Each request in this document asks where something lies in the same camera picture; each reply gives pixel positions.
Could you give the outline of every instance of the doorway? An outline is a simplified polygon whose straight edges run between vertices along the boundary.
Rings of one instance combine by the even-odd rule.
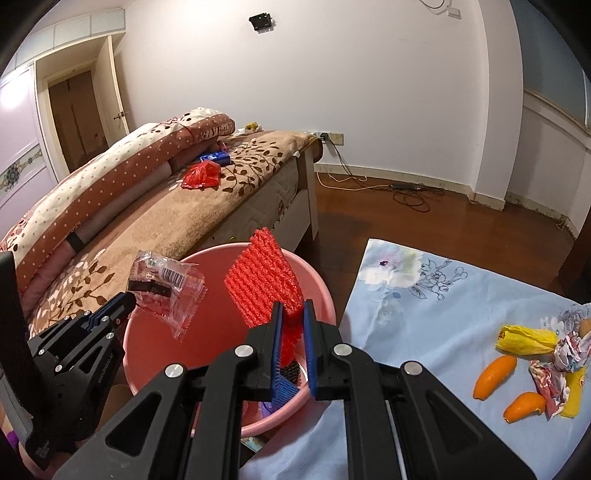
[[[58,181],[129,134],[113,53],[122,35],[80,40],[34,63],[41,131]]]
[[[49,98],[57,136],[70,172],[109,148],[90,70],[50,86]]]

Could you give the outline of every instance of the crumpled paper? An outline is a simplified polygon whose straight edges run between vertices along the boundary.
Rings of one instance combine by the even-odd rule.
[[[564,372],[556,371],[551,363],[532,360],[530,373],[538,392],[546,400],[546,416],[551,419],[564,409],[569,399],[570,390],[566,386]]]
[[[591,350],[591,332],[581,338],[569,332],[561,338],[554,349],[553,364],[559,372],[575,373],[584,367]]]

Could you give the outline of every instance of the plastic wrapper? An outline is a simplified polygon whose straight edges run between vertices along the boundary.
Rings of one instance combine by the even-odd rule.
[[[534,379],[538,393],[546,400],[546,416],[551,419],[564,409],[569,399],[569,388],[566,385],[564,372],[556,371],[552,364],[539,360],[530,362],[530,374]]]
[[[207,292],[198,265],[140,251],[128,278],[137,306],[168,324],[181,340]]]
[[[217,187],[220,185],[222,168],[211,160],[197,163],[185,172],[181,188],[187,190],[201,189],[205,187]]]

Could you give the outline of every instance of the yellow object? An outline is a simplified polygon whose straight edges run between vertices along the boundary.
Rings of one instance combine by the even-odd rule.
[[[587,367],[583,367],[574,374],[566,374],[566,386],[570,388],[570,393],[569,399],[564,405],[564,409],[560,412],[563,417],[573,419],[579,414],[586,371]]]
[[[581,324],[579,325],[579,336],[583,338],[591,332],[591,319],[581,320]]]
[[[256,122],[250,122],[247,126],[244,127],[244,130],[251,130],[253,132],[256,132],[257,128],[258,124]]]
[[[554,352],[557,343],[558,337],[550,330],[503,325],[496,347],[514,355],[539,355]]]

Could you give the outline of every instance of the pink plastic basin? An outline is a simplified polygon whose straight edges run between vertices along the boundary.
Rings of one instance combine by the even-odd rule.
[[[199,264],[205,275],[207,294],[182,342],[173,339],[170,327],[157,318],[136,309],[125,331],[123,365],[127,382],[134,395],[167,365],[183,364],[188,368],[213,362],[225,350],[240,345],[247,328],[228,294],[223,279],[248,243],[219,245],[184,259]],[[316,317],[336,324],[335,306],[328,288],[316,270],[297,255],[283,250],[295,272],[305,299],[314,300]],[[297,346],[296,360],[305,369],[303,342]],[[255,403],[245,404],[242,416],[242,438],[259,435],[277,427],[293,415],[310,398],[307,383],[283,408],[263,418]]]

